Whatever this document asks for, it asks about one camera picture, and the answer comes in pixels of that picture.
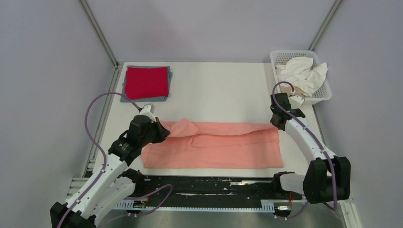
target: gray towel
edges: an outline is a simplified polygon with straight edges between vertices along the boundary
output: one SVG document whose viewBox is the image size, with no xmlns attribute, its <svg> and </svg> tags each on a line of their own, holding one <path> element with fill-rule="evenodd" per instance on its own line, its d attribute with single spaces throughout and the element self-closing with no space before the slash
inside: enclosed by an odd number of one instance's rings
<svg viewBox="0 0 403 228">
<path fill-rule="evenodd" d="M 164 66 L 128 66 L 128 67 L 134 67 L 134 68 L 147 68 L 147 69 L 151 69 L 151 68 L 160 68 L 160 67 L 164 67 Z M 171 79 L 172 79 L 172 72 L 170 67 L 167 66 L 168 68 L 168 87 L 171 87 Z M 122 94 L 126 96 L 126 92 L 125 92 L 125 86 L 126 86 L 126 76 L 125 76 L 125 80 L 123 82 L 123 89 L 122 89 Z M 166 99 L 168 98 L 168 96 L 157 96 L 157 97 L 149 97 L 149 98 L 141 98 L 141 99 L 135 99 L 133 101 L 135 102 L 160 102 L 160 101 L 166 101 Z M 130 102 L 128 100 L 126 100 L 126 98 L 124 97 L 120 97 L 120 102 Z"/>
</svg>

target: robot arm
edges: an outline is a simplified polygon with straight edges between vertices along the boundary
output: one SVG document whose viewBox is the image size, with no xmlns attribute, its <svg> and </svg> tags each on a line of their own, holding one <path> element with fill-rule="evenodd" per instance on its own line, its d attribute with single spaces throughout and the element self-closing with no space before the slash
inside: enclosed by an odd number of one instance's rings
<svg viewBox="0 0 403 228">
<path fill-rule="evenodd" d="M 350 196 L 350 162 L 346 157 L 337 157 L 335 153 L 322 144 L 321 150 L 317 142 L 306 131 L 309 125 L 305 115 L 299 109 L 291 109 L 286 93 L 275 94 L 276 100 L 288 112 L 292 113 L 305 127 L 284 113 L 271 98 L 271 110 L 273 117 L 270 122 L 279 130 L 285 131 L 296 142 L 306 160 L 309 168 L 306 175 L 298 175 L 292 172 L 281 172 L 274 176 L 275 181 L 283 190 L 297 192 L 305 195 L 311 204 L 325 203 L 333 200 L 333 185 L 331 177 L 327 175 L 330 165 L 334 166 L 336 176 L 337 200 L 346 200 Z M 329 164 L 324 151 L 331 158 Z"/>
<path fill-rule="evenodd" d="M 142 174 L 126 169 L 140 156 L 142 148 L 149 143 L 164 141 L 169 133 L 154 116 L 154 106 L 144 106 L 130 122 L 129 130 L 112 143 L 106 156 L 106 165 L 99 167 L 63 205 L 58 202 L 53 205 L 50 210 L 52 228 L 58 227 L 61 218 L 74 203 L 62 227 L 95 228 L 118 202 L 134 192 L 135 183 Z M 90 186 L 91 189 L 79 199 Z"/>
</svg>

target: gray wall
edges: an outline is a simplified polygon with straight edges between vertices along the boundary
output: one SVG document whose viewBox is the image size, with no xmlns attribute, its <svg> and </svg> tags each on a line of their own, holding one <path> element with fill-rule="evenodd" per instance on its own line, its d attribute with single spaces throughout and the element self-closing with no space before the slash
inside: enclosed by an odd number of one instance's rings
<svg viewBox="0 0 403 228">
<path fill-rule="evenodd" d="M 352 164 L 365 228 L 401 227 L 403 1 L 347 0 L 316 49 L 333 97 L 316 105 L 329 148 Z"/>
<path fill-rule="evenodd" d="M 269 62 L 308 49 L 334 0 L 87 0 L 118 61 Z"/>
<path fill-rule="evenodd" d="M 77 0 L 0 0 L 0 227 L 50 227 L 88 156 L 86 107 L 112 70 Z"/>
</svg>

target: cable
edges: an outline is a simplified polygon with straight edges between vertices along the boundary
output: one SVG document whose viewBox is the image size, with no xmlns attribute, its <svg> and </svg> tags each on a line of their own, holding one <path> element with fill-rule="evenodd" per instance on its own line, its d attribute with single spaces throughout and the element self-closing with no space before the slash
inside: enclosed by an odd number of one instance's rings
<svg viewBox="0 0 403 228">
<path fill-rule="evenodd" d="M 89 106 L 88 106 L 88 108 L 87 108 L 86 116 L 85 116 L 85 119 L 84 119 L 84 127 L 85 127 L 85 129 L 86 129 L 86 133 L 87 133 L 89 139 L 90 139 L 90 140 L 92 141 L 92 143 L 101 151 L 102 156 L 104 157 L 104 163 L 102 164 L 102 169 L 105 169 L 105 167 L 106 167 L 106 153 L 105 153 L 105 151 L 102 149 L 102 147 L 95 141 L 95 139 L 92 137 L 92 135 L 91 135 L 91 133 L 90 133 L 90 131 L 89 131 L 89 129 L 88 129 L 88 114 L 89 114 L 89 110 L 91 109 L 91 107 L 92 107 L 92 105 L 95 103 L 95 101 L 97 101 L 99 98 L 101 98 L 101 97 L 103 97 L 103 96 L 105 96 L 105 95 L 110 95 L 110 94 L 120 95 L 120 96 L 126 98 L 128 101 L 130 101 L 130 102 L 137 108 L 137 110 L 139 110 L 139 111 L 141 110 L 141 108 L 140 108 L 135 102 L 131 101 L 127 96 L 125 96 L 125 95 L 123 95 L 123 94 L 120 94 L 120 93 L 117 93 L 117 92 L 106 92 L 106 93 L 100 94 L 100 95 L 97 96 L 94 100 L 92 100 L 92 102 L 89 104 Z M 85 194 L 87 194 L 88 191 L 90 191 L 90 189 L 96 184 L 96 182 L 99 180 L 99 178 L 101 178 L 102 174 L 103 174 L 103 173 L 100 172 L 100 173 L 95 177 L 94 181 L 88 186 L 88 188 L 85 189 L 85 190 L 81 193 L 81 195 L 79 195 L 79 196 L 77 197 L 77 200 L 67 209 L 67 211 L 64 213 L 64 215 L 63 215 L 62 218 L 60 219 L 57 228 L 61 228 L 61 226 L 62 226 L 64 220 L 65 220 L 66 217 L 67 217 L 67 215 L 68 215 L 68 214 L 71 212 L 71 210 L 77 205 L 77 201 L 78 201 L 78 200 L 81 200 L 81 199 L 85 196 Z"/>
<path fill-rule="evenodd" d="M 304 211 L 307 209 L 308 204 L 309 204 L 309 203 L 306 202 L 306 204 L 302 207 L 302 209 L 301 209 L 297 214 L 295 214 L 295 215 L 293 215 L 293 216 L 283 217 L 283 216 L 274 215 L 274 218 L 275 218 L 275 219 L 276 219 L 276 218 L 279 218 L 279 219 L 281 219 L 281 220 L 295 219 L 296 217 L 300 216 L 300 215 L 302 214 L 302 212 L 304 212 Z"/>
<path fill-rule="evenodd" d="M 290 191 L 290 199 L 288 201 L 288 204 L 290 205 L 290 207 L 292 208 L 292 201 L 294 200 L 294 194 L 292 194 L 292 192 Z"/>
<path fill-rule="evenodd" d="M 145 189 L 148 191 L 148 194 L 150 194 L 150 189 L 148 187 Z M 150 197 L 147 197 L 147 203 L 149 203 L 149 202 L 150 202 Z"/>
<path fill-rule="evenodd" d="M 290 83 L 290 82 L 278 82 L 274 85 L 273 90 L 271 92 L 271 95 L 273 97 L 274 103 L 276 103 L 276 105 L 279 107 L 280 110 L 282 110 L 284 113 L 286 113 L 287 115 L 291 116 L 291 118 L 293 118 L 295 121 L 297 121 L 299 123 L 299 125 L 301 125 L 314 139 L 314 141 L 317 143 L 317 145 L 319 146 L 319 148 L 323 151 L 323 154 L 325 155 L 327 161 L 329 162 L 329 166 L 330 166 L 330 172 L 332 173 L 332 186 L 333 186 L 333 207 L 329 206 L 327 203 L 324 203 L 329 209 L 331 209 L 332 211 L 336 211 L 337 210 L 337 191 L 336 191 L 336 175 L 335 175 L 335 168 L 333 167 L 333 163 L 332 160 L 330 159 L 329 155 L 327 154 L 327 152 L 325 151 L 324 146 L 322 145 L 322 143 L 320 142 L 320 140 L 315 136 L 315 134 L 306 127 L 306 125 L 301 122 L 297 117 L 295 117 L 293 114 L 291 114 L 290 112 L 288 112 L 286 109 L 284 109 L 277 101 L 276 96 L 274 96 L 275 92 L 276 92 L 276 87 L 278 85 L 280 85 L 281 83 L 285 83 L 291 86 L 292 91 L 294 92 L 294 86 Z M 305 210 L 305 208 L 307 207 L 308 202 L 304 205 L 304 207 L 302 208 L 302 210 L 297 213 L 294 216 L 288 217 L 288 219 L 293 219 L 296 218 L 297 216 L 299 216 L 301 214 L 302 211 Z"/>
<path fill-rule="evenodd" d="M 157 190 L 155 190 L 155 191 L 153 191 L 153 192 L 151 192 L 151 193 L 148 193 L 147 195 L 144 195 L 144 196 L 140 196 L 140 197 L 126 197 L 126 198 L 125 198 L 126 200 L 138 200 L 138 199 L 142 199 L 142 198 L 144 198 L 144 197 L 149 197 L 149 196 L 151 196 L 151 195 L 153 195 L 153 194 L 155 194 L 155 193 L 161 191 L 162 189 L 164 189 L 164 188 L 166 188 L 166 187 L 170 187 L 169 192 L 168 192 L 168 194 L 165 196 L 165 198 L 161 201 L 160 204 L 158 204 L 155 208 L 153 208 L 153 209 L 151 209 L 151 210 L 149 210 L 149 211 L 147 211 L 147 212 L 140 213 L 140 214 L 134 214 L 134 216 L 135 216 L 135 217 L 138 217 L 138 216 L 148 215 L 148 214 L 153 213 L 153 212 L 156 211 L 157 209 L 159 209 L 159 208 L 161 207 L 161 205 L 162 205 L 163 203 L 165 203 L 165 201 L 166 201 L 166 200 L 168 199 L 168 197 L 170 196 L 170 194 L 171 194 L 171 192 L 172 192 L 172 190 L 173 190 L 173 186 L 172 186 L 171 184 L 166 184 L 166 185 L 163 185 L 162 187 L 160 187 L 159 189 L 157 189 Z M 107 223 L 110 223 L 110 222 L 112 222 L 112 221 L 115 221 L 115 220 L 120 219 L 120 218 L 123 218 L 123 217 L 129 217 L 129 216 L 131 216 L 131 214 L 124 214 L 124 215 L 116 216 L 115 218 L 112 218 L 111 220 L 109 220 L 109 221 L 107 221 L 106 223 L 104 223 L 103 225 L 101 225 L 99 228 L 104 227 L 105 224 L 107 224 Z"/>
</svg>

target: wrinkled fabric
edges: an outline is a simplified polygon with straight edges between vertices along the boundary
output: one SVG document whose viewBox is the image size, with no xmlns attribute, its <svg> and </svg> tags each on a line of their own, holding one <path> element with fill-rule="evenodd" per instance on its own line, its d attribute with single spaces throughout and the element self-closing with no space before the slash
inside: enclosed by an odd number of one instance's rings
<svg viewBox="0 0 403 228">
<path fill-rule="evenodd" d="M 293 86 L 303 91 L 303 96 L 312 95 L 323 85 L 327 73 L 327 64 L 322 63 L 311 70 L 313 58 L 296 57 L 285 65 L 276 65 L 276 73 L 279 81 L 290 82 Z"/>
<path fill-rule="evenodd" d="M 278 129 L 271 124 L 179 122 L 162 143 L 143 148 L 145 168 L 281 168 Z"/>
</svg>

